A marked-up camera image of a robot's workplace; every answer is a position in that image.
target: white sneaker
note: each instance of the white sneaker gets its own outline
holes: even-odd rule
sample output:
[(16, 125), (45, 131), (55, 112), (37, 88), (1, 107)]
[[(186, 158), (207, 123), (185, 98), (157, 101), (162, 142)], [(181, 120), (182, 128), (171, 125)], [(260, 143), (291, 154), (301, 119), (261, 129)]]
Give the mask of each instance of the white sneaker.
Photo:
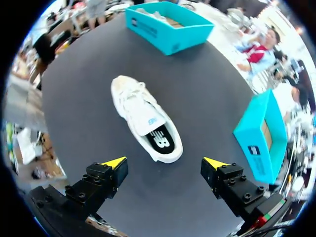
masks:
[(118, 114), (154, 161), (175, 162), (183, 151), (179, 133), (143, 82), (118, 76), (111, 94)]

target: red shirt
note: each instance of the red shirt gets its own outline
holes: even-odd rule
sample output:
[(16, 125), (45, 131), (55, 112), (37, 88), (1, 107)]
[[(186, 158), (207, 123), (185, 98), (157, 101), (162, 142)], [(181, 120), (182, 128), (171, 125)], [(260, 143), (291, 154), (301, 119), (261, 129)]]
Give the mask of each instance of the red shirt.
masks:
[(251, 53), (247, 60), (249, 63), (258, 63), (263, 56), (265, 55), (265, 51), (268, 51), (264, 46), (252, 46), (247, 50), (244, 50), (243, 53)]

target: white shirt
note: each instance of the white shirt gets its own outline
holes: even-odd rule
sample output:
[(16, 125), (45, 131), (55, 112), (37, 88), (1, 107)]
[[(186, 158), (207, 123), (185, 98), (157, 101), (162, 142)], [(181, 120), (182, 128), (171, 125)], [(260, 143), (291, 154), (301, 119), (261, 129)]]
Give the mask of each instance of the white shirt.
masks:
[(287, 83), (280, 83), (274, 90), (273, 95), (276, 98), (277, 105), (281, 111), (282, 118), (285, 116), (286, 112), (292, 111), (296, 102), (292, 97), (292, 86)]

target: new balance logo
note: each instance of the new balance logo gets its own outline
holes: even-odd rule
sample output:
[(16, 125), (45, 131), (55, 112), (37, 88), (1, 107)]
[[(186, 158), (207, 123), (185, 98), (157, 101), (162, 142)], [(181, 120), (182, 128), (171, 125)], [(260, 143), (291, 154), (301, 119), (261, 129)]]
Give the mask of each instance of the new balance logo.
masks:
[(160, 148), (169, 147), (170, 143), (169, 141), (163, 136), (163, 132), (151, 132), (150, 135), (154, 137), (154, 141), (156, 142), (157, 146)]
[(148, 124), (149, 124), (149, 125), (152, 125), (152, 124), (154, 124), (155, 122), (157, 122), (157, 118), (151, 118), (150, 120), (148, 120)]

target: chair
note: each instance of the chair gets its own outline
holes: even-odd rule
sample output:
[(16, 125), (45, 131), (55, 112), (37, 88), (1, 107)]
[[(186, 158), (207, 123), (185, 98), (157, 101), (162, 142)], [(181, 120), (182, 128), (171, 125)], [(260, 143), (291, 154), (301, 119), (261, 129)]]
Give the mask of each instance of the chair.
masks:
[(16, 137), (19, 143), (23, 164), (29, 164), (36, 157), (42, 155), (42, 146), (38, 144), (38, 139), (35, 142), (31, 141), (31, 130), (29, 128), (24, 128)]
[(49, 154), (49, 158), (53, 159), (53, 155), (49, 152), (52, 147), (47, 148), (45, 146), (43, 133), (24, 128), (16, 137), (19, 143), (23, 164), (29, 164), (34, 160), (38, 160), (39, 157), (45, 154)]

